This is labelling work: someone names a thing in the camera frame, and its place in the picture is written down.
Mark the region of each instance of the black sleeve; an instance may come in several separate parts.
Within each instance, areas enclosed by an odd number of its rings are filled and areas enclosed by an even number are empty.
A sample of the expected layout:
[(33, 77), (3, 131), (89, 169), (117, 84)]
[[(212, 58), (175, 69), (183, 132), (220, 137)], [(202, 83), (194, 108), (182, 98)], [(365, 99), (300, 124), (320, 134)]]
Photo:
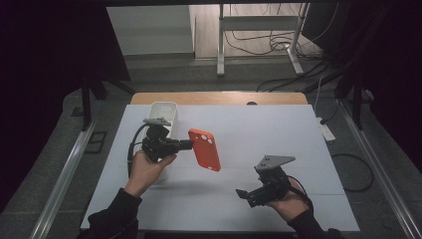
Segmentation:
[(329, 229), (326, 233), (320, 228), (314, 214), (307, 210), (288, 223), (298, 233), (300, 239), (341, 239), (336, 229)]
[(136, 238), (136, 214), (141, 201), (121, 188), (108, 209), (88, 217), (90, 229), (82, 232), (78, 238)]

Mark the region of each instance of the orange phone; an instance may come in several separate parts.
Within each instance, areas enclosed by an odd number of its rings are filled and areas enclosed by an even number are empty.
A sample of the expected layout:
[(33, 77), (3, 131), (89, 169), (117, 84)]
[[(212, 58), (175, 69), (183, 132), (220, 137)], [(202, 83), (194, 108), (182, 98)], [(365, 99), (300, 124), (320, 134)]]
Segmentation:
[(190, 140), (193, 141), (193, 151), (198, 164), (214, 171), (220, 171), (220, 159), (213, 134), (196, 128), (190, 129), (188, 134)]

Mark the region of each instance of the metal frame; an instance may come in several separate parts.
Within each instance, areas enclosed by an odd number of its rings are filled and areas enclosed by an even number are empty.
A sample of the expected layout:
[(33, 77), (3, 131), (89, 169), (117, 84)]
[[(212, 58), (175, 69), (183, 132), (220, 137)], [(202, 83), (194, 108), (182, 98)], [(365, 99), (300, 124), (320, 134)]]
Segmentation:
[(217, 54), (217, 76), (224, 76), (224, 42), (225, 31), (295, 31), (292, 44), (288, 49), (289, 58), (298, 76), (304, 74), (301, 64), (296, 56), (296, 44), (304, 25), (305, 15), (309, 3), (305, 6), (299, 17), (297, 16), (230, 16), (224, 17), (224, 4), (220, 4), (219, 41)]
[(385, 197), (390, 203), (390, 206), (393, 209), (399, 223), (401, 224), (404, 232), (406, 233), (407, 238), (422, 238), (420, 229), (418, 228), (415, 219), (410, 213), (410, 210), (406, 206), (406, 203), (404, 202), (403, 198), (400, 196), (397, 189), (392, 184), (390, 177), (385, 171), (384, 166), (382, 165), (377, 153), (372, 148), (369, 140), (365, 136), (364, 131), (359, 130), (359, 128), (353, 122), (350, 108), (343, 102), (340, 102), (340, 108), (348, 126), (350, 127), (354, 137), (356, 138), (357, 143), (360, 146), (360, 149), (365, 155), (367, 162), (373, 169), (374, 175), (382, 191), (384, 192)]
[(88, 125), (85, 131), (82, 131), (78, 136), (78, 139), (69, 154), (68, 160), (63, 167), (62, 172), (54, 186), (37, 223), (35, 224), (34, 230), (31, 233), (30, 238), (46, 238), (53, 221), (59, 211), (60, 205), (65, 198), (66, 192), (68, 191), (69, 185), (71, 184), (72, 178), (81, 160), (84, 150), (90, 140), (91, 134), (94, 131), (94, 127), (97, 124), (98, 114), (103, 106), (103, 102), (96, 102), (93, 110), (93, 119)]

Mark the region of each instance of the person's left hand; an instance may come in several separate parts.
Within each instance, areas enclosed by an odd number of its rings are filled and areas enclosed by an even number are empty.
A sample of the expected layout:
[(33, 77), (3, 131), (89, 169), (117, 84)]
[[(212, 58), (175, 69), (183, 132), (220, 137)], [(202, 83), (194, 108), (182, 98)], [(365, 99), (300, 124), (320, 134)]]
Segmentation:
[(134, 197), (139, 197), (159, 177), (165, 166), (173, 162), (176, 154), (163, 157), (158, 162), (153, 162), (148, 155), (140, 150), (133, 157), (130, 179), (124, 191)]

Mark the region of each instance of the hand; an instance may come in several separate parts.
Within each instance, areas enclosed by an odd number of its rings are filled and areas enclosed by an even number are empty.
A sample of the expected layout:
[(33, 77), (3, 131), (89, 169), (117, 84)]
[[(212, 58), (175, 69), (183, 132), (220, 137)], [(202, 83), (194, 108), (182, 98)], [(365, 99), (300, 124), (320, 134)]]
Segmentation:
[[(289, 178), (289, 181), (293, 187), (304, 192), (294, 179)], [(297, 216), (310, 209), (300, 196), (291, 191), (289, 191), (283, 199), (271, 201), (267, 203), (267, 206), (274, 208), (287, 222), (292, 221)]]
[(133, 157), (130, 179), (124, 191), (134, 197), (139, 197), (146, 189), (154, 184), (165, 166), (173, 162), (176, 154), (163, 157), (158, 162), (153, 162), (148, 155), (140, 150)]

